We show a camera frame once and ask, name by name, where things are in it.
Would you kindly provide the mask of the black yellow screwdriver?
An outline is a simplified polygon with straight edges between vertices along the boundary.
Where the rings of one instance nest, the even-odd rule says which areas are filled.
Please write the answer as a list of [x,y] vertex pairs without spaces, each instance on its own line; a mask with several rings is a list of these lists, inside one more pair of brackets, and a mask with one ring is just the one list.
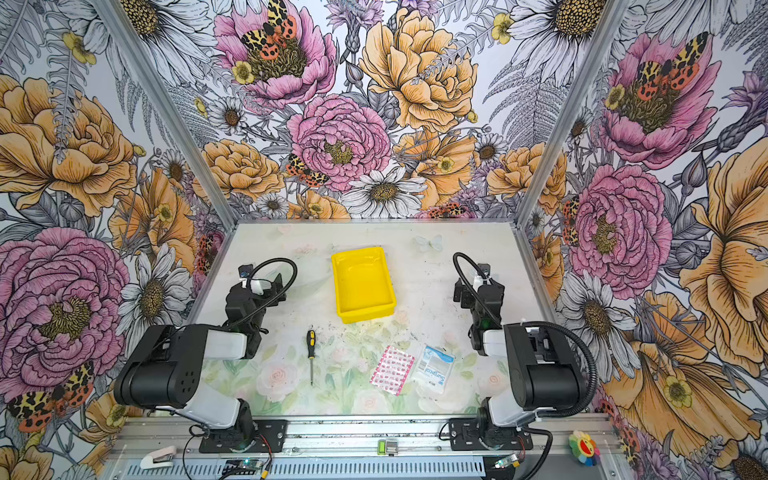
[[314,385],[314,359],[316,351],[316,332],[310,329],[306,334],[307,358],[309,360],[310,385]]

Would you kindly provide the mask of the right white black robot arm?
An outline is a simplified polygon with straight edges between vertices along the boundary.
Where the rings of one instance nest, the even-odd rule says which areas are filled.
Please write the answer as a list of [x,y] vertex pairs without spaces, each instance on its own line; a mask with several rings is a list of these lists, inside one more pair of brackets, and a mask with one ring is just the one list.
[[592,398],[565,331],[550,322],[495,323],[491,316],[501,313],[503,297],[504,287],[494,281],[454,286],[453,301],[472,316],[473,350],[499,359],[509,382],[482,400],[473,420],[448,422],[454,451],[530,449],[530,424],[545,413],[571,416]]

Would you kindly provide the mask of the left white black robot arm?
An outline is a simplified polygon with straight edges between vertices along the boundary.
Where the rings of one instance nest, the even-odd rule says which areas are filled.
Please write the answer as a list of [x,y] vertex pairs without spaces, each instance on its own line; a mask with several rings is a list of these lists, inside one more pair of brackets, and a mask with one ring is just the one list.
[[266,309],[286,298],[282,288],[281,275],[242,280],[226,297],[224,324],[148,328],[115,381],[116,401],[195,421],[215,447],[244,451],[259,443],[248,402],[206,384],[203,363],[253,359],[266,334]]

